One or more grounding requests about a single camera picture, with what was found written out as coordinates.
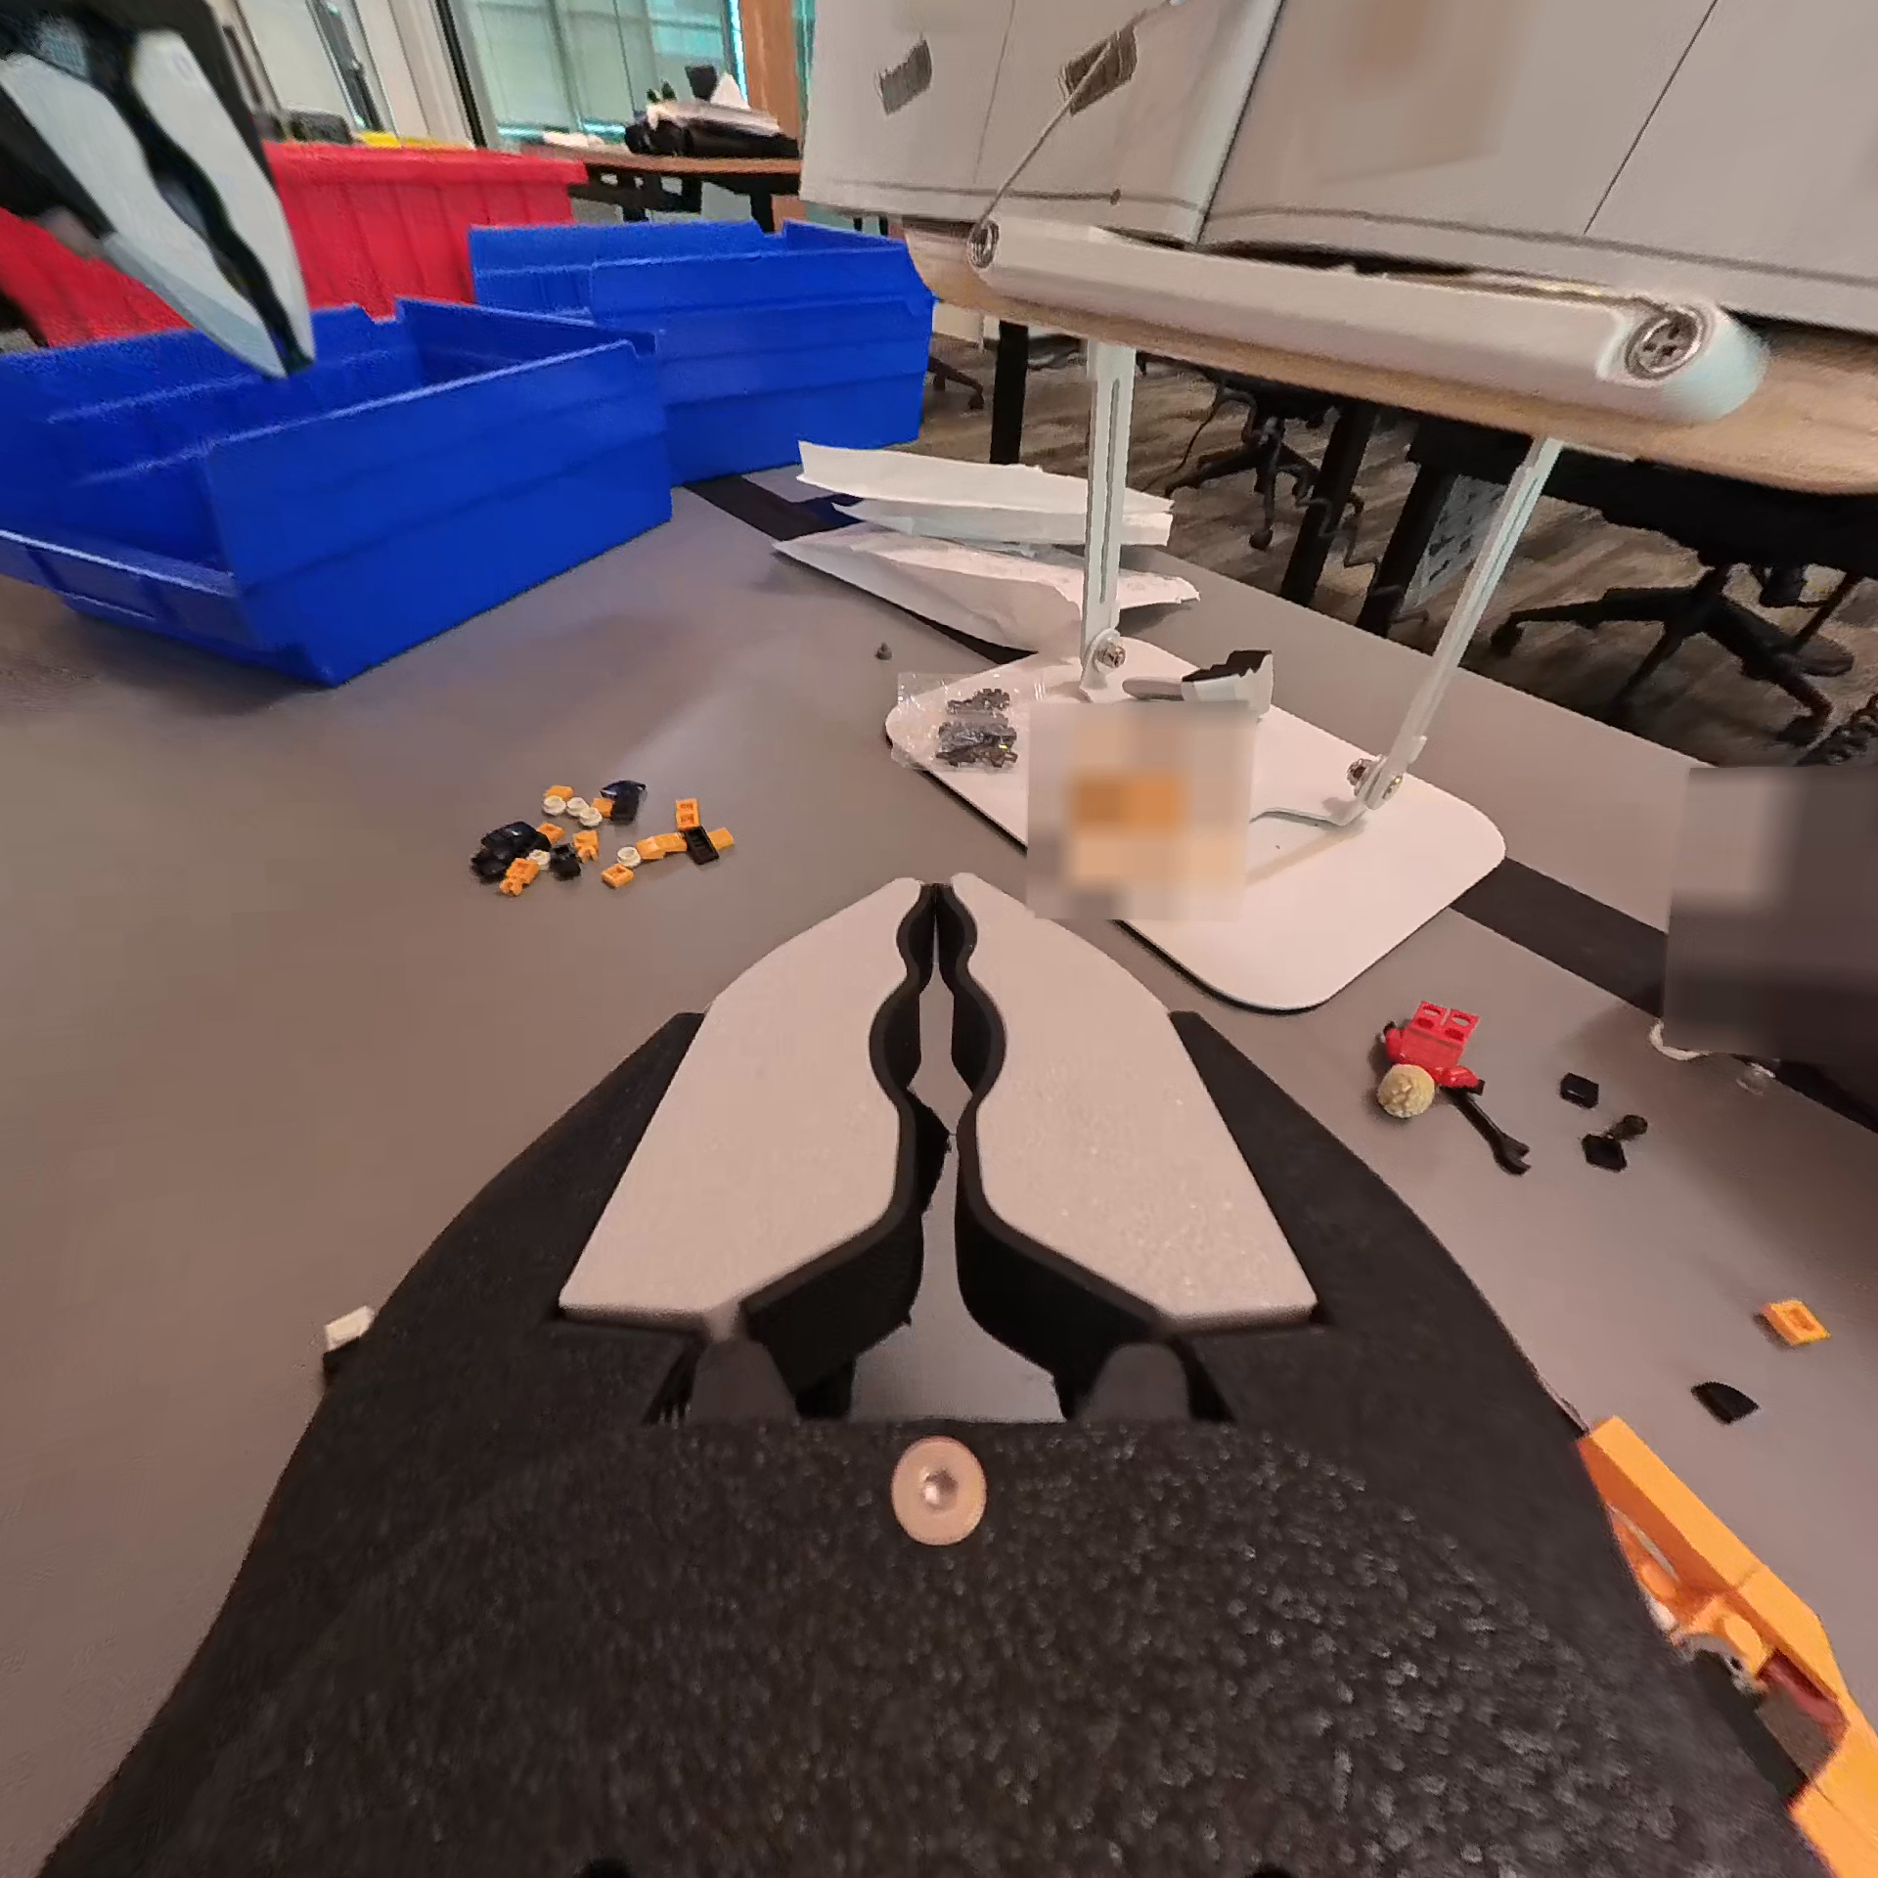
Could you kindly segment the pile of mixed small lego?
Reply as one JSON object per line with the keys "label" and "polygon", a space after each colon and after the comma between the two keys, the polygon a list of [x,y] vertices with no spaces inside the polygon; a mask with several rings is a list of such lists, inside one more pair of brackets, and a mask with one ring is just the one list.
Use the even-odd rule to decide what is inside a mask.
{"label": "pile of mixed small lego", "polygon": [[664,823],[653,810],[650,789],[631,777],[593,792],[554,782],[540,789],[531,819],[511,816],[488,829],[466,853],[465,871],[516,900],[542,880],[596,878],[608,893],[623,893],[664,861],[706,868],[735,849],[735,834],[708,825],[693,795],[678,795]]}

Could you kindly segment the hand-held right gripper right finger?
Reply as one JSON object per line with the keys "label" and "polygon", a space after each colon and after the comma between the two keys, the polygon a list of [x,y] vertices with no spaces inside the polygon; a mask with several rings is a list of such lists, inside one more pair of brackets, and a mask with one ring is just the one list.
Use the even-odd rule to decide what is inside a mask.
{"label": "hand-held right gripper right finger", "polygon": [[1126,1345],[1292,1331],[1319,1294],[1174,1014],[987,880],[937,893],[953,995],[959,1294],[1063,1418]]}

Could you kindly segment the red plastic bin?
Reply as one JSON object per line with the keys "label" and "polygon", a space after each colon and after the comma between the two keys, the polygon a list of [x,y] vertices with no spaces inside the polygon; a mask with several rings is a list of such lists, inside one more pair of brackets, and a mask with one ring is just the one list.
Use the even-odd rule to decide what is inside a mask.
{"label": "red plastic bin", "polygon": [[[400,298],[471,302],[471,227],[571,221],[585,166],[471,148],[267,144],[312,309],[387,318]],[[59,346],[173,330],[151,290],[2,216],[5,330]]]}

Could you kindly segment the red lego brick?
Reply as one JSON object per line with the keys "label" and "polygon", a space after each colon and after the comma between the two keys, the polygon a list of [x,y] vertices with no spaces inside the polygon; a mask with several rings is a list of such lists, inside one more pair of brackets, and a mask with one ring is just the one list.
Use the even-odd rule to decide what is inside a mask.
{"label": "red lego brick", "polygon": [[1477,1094],[1485,1079],[1466,1061],[1480,1017],[1457,1005],[1421,1001],[1408,1020],[1379,1032],[1389,1064],[1424,1072],[1439,1091]]}

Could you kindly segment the white paper bags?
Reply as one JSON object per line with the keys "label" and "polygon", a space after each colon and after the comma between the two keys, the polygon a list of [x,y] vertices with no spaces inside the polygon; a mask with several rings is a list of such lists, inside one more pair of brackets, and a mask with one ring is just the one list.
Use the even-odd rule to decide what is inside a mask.
{"label": "white paper bags", "polygon": [[803,440],[799,482],[833,499],[837,521],[778,544],[784,559],[973,641],[1053,654],[1079,643],[1085,478]]}

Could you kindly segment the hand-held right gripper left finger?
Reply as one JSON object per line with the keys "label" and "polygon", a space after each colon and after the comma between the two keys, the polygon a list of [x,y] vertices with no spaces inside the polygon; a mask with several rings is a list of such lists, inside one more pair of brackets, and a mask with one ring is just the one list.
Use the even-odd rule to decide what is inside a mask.
{"label": "hand-held right gripper left finger", "polygon": [[937,888],[776,946],[699,1014],[558,1290],[580,1327],[751,1344],[803,1418],[848,1418],[907,1325],[947,1125],[915,1089]]}

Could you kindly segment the blue plastic bin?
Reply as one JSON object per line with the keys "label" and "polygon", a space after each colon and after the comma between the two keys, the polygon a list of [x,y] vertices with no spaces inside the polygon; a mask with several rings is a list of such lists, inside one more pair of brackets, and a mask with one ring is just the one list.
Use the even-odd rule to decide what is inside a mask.
{"label": "blue plastic bin", "polygon": [[935,298],[901,240],[792,221],[473,225],[476,302],[650,339],[675,486],[919,436]]}
{"label": "blue plastic bin", "polygon": [[400,300],[264,375],[192,330],[5,356],[5,575],[317,686],[673,514],[654,339]]}

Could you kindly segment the black office chair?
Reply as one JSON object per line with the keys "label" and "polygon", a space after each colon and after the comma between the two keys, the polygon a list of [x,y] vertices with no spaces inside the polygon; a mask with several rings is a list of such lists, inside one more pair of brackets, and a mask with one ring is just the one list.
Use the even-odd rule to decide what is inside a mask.
{"label": "black office chair", "polygon": [[1836,706],[1820,688],[1825,675],[1841,675],[1849,654],[1825,654],[1825,626],[1866,581],[1857,572],[1838,575],[1825,599],[1793,632],[1780,632],[1747,603],[1730,596],[1737,564],[1705,557],[1700,575],[1685,585],[1610,588],[1589,601],[1524,606],[1500,622],[1486,637],[1493,658],[1512,658],[1534,626],[1573,626],[1594,632],[1603,626],[1655,626],[1657,640],[1610,700],[1597,710],[1599,719],[1633,732],[1636,701],[1685,647],[1707,641],[1734,661],[1754,683],[1781,692],[1795,714],[1778,739],[1801,748],[1816,744],[1830,726]]}
{"label": "black office chair", "polygon": [[[1322,392],[1225,373],[1214,366],[1203,366],[1201,375],[1212,389],[1212,403],[1190,436],[1175,473],[1166,478],[1164,493],[1174,499],[1183,489],[1251,476],[1257,510],[1249,547],[1268,553],[1276,534],[1279,482],[1288,481],[1292,486],[1298,519],[1314,514],[1324,493],[1324,469],[1294,448],[1290,431],[1316,431],[1339,415],[1339,407]],[[1225,452],[1194,455],[1205,430],[1230,407],[1240,407],[1246,415],[1239,443]]]}

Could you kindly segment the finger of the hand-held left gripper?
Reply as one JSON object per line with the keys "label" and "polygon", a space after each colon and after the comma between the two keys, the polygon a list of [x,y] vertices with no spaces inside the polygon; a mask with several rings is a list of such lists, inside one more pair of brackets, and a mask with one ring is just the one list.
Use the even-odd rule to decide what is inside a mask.
{"label": "finger of the hand-held left gripper", "polygon": [[2,55],[5,208],[128,274],[267,378],[288,378],[209,251],[188,187],[148,170],[100,92],[34,55]]}
{"label": "finger of the hand-held left gripper", "polygon": [[178,32],[141,32],[129,54],[132,93],[196,201],[209,251],[258,318],[279,369],[314,363],[312,313],[291,224],[252,136],[243,100],[216,90]]}

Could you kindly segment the grey and black lego part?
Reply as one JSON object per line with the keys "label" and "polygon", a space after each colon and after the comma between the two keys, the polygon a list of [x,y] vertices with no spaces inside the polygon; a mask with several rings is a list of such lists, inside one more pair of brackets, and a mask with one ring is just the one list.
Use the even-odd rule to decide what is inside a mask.
{"label": "grey and black lego part", "polygon": [[1191,668],[1181,677],[1129,675],[1123,680],[1123,692],[1140,701],[1237,709],[1254,717],[1272,709],[1275,688],[1276,666],[1268,648],[1239,648],[1223,661]]}

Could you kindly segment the bag of dark lego parts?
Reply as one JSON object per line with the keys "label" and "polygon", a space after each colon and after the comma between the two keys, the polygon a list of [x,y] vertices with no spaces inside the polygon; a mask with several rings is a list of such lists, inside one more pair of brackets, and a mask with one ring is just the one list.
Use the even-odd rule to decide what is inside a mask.
{"label": "bag of dark lego parts", "polygon": [[1024,756],[1032,683],[971,683],[939,672],[897,672],[883,733],[891,758],[937,773],[1007,773]]}

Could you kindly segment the white tray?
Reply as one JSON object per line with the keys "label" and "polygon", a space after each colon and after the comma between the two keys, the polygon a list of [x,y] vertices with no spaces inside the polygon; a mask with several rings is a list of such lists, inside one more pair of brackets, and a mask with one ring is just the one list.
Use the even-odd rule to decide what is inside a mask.
{"label": "white tray", "polygon": [[1134,700],[1125,677],[1201,666],[1140,640],[1107,653],[1115,668],[1071,651],[960,675],[1038,686],[1020,768],[926,771],[1025,852],[1032,909],[1118,923],[1212,995],[1296,1014],[1507,856],[1485,812],[1410,775],[1427,692],[1375,758],[1275,701]]}

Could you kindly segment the partly built lego car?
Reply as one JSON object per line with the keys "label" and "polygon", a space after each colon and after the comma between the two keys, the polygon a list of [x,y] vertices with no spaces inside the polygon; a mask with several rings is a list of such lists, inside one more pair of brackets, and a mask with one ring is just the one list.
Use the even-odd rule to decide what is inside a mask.
{"label": "partly built lego car", "polygon": [[1876,1733],[1822,1621],[1633,1434],[1579,1439],[1652,1621],[1836,1875],[1876,1873]]}

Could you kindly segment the lego instruction booklet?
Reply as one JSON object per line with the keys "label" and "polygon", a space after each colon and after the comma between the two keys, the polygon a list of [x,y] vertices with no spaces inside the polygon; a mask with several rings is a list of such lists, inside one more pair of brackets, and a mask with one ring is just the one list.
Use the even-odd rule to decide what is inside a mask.
{"label": "lego instruction booklet", "polygon": [[[805,197],[973,224],[1147,4],[818,4]],[[1187,4],[1004,201],[1873,329],[1873,3]]]}

